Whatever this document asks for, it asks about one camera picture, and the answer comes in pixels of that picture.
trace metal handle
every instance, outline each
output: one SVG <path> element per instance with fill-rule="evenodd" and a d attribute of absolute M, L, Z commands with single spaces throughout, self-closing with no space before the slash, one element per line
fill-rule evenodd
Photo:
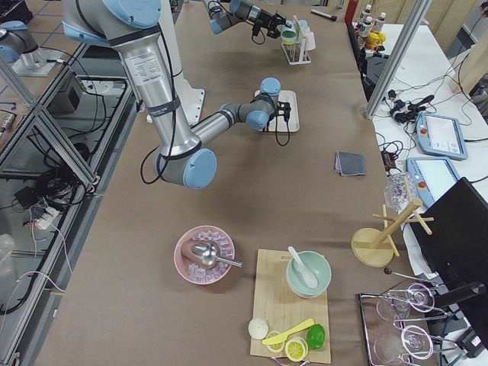
<path fill-rule="evenodd" d="M 217 256 L 217 261 L 227 263 L 228 265 L 235 265 L 236 267 L 242 267 L 242 262 L 235 261 L 234 259 Z"/>

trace tablet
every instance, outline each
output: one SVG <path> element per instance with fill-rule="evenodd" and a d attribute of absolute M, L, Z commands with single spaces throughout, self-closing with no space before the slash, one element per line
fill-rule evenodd
<path fill-rule="evenodd" d="M 419 146 L 429 155 L 467 159 L 461 125 L 457 118 L 422 112 L 416 120 Z"/>
<path fill-rule="evenodd" d="M 449 158 L 408 158 L 406 170 L 411 174 L 417 194 L 429 208 L 460 178 Z"/>

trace pink bowl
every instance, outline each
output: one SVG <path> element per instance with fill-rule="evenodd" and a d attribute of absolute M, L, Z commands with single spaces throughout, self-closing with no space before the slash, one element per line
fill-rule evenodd
<path fill-rule="evenodd" d="M 181 255 L 181 246 L 188 240 L 213 240 L 220 247 L 220 254 L 234 259 L 234 243 L 229 235 L 215 226 L 197 226 L 187 231 L 175 247 L 175 267 L 178 273 L 192 284 L 212 284 L 219 281 L 230 270 L 230 265 L 219 262 L 211 269 L 199 268 L 190 259 Z"/>

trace white table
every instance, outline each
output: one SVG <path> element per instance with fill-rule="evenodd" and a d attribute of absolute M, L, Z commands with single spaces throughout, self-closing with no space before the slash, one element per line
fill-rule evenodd
<path fill-rule="evenodd" d="M 387 41 L 384 44 L 386 48 L 385 53 L 391 52 L 401 29 L 401 24 L 384 25 L 383 30 L 387 36 Z M 451 64 L 442 52 L 441 47 L 437 44 L 437 41 L 429 28 L 422 25 L 419 27 L 406 55 L 403 57 L 403 61 L 397 70 L 389 89 L 393 89 L 396 92 L 403 89 L 410 89 L 399 93 L 398 98 L 402 101 L 416 102 L 427 95 L 434 94 L 435 98 L 432 101 L 432 104 L 437 111 L 434 108 L 428 108 L 428 111 L 440 115 L 456 117 L 460 124 L 462 124 L 461 130 L 466 140 L 478 140 L 488 137 L 488 126 L 476 106 L 471 102 L 467 102 L 466 97 L 462 94 L 453 96 L 453 92 L 448 86 L 450 78 L 445 78 L 444 82 L 443 80 L 432 82 L 421 88 L 411 89 L 409 87 L 409 85 L 425 85 L 433 79 L 444 75 L 449 70 L 450 65 Z M 404 126 L 390 117 L 389 111 L 390 108 L 386 103 L 380 105 L 373 118 L 375 130 L 383 135 L 387 142 L 400 140 L 405 147 L 410 147 L 410 143 L 412 142 L 403 131 Z M 408 131 L 412 132 L 413 128 L 413 125 L 409 126 Z M 378 143 L 384 142 L 383 137 L 379 135 L 377 136 L 377 140 Z M 470 181 L 475 181 L 488 175 L 488 140 L 478 143 L 467 143 L 467 152 L 469 155 L 468 159 L 464 161 L 453 160 L 457 172 Z M 409 152 L 402 151 L 397 160 L 397 165 L 400 169 L 405 171 L 406 166 L 404 165 L 404 160 L 407 157 L 417 156 L 426 156 L 418 146 Z M 483 198 L 488 201 L 488 179 L 474 184 L 474 187 L 480 192 Z M 420 273 L 431 273 L 432 270 L 425 263 L 419 244 L 408 225 L 404 230 L 403 237 L 409 252 L 409 260 L 414 273 L 416 275 Z M 449 334 L 448 338 L 456 339 L 460 333 L 461 331 L 453 332 Z M 449 361 L 452 361 L 457 354 L 457 351 L 452 352 L 451 354 L 447 353 Z M 488 351 L 483 351 L 483 353 L 475 359 L 461 359 L 457 364 L 460 366 L 486 365 L 488 364 Z"/>

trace blue joint cap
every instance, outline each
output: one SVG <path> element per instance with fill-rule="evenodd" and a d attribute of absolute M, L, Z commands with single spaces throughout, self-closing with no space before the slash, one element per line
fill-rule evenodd
<path fill-rule="evenodd" d="M 275 78 L 266 78 L 262 81 L 260 87 L 261 93 L 266 93 L 271 96 L 280 94 L 281 84 Z"/>
<path fill-rule="evenodd" d="M 217 157 L 209 149 L 200 149 L 191 156 L 183 171 L 183 185 L 187 188 L 207 187 L 217 173 Z"/>
<path fill-rule="evenodd" d="M 21 21 L 6 21 L 5 23 L 0 24 L 0 27 L 7 31 L 24 31 L 27 29 L 27 25 Z"/>
<path fill-rule="evenodd" d="M 229 11 L 235 13 L 237 9 L 241 6 L 241 0 L 231 0 L 229 4 Z"/>
<path fill-rule="evenodd" d="M 246 123 L 256 131 L 261 131 L 269 122 L 269 116 L 264 111 L 252 111 L 246 117 Z"/>
<path fill-rule="evenodd" d="M 160 0 L 101 0 L 118 20 L 135 28 L 151 28 L 161 14 Z"/>
<path fill-rule="evenodd" d="M 85 30 L 72 27 L 65 22 L 63 22 L 63 28 L 64 34 L 73 40 L 77 40 L 81 43 L 92 44 L 94 46 L 110 47 L 110 44 L 108 44 L 107 40 L 97 36 L 96 34 L 88 33 Z"/>
<path fill-rule="evenodd" d="M 213 34 L 220 34 L 222 33 L 222 27 L 217 23 L 216 20 L 210 21 L 210 28 L 213 31 Z"/>
<path fill-rule="evenodd" d="M 15 50 L 7 46 L 0 46 L 0 56 L 6 63 L 14 63 L 21 57 Z"/>

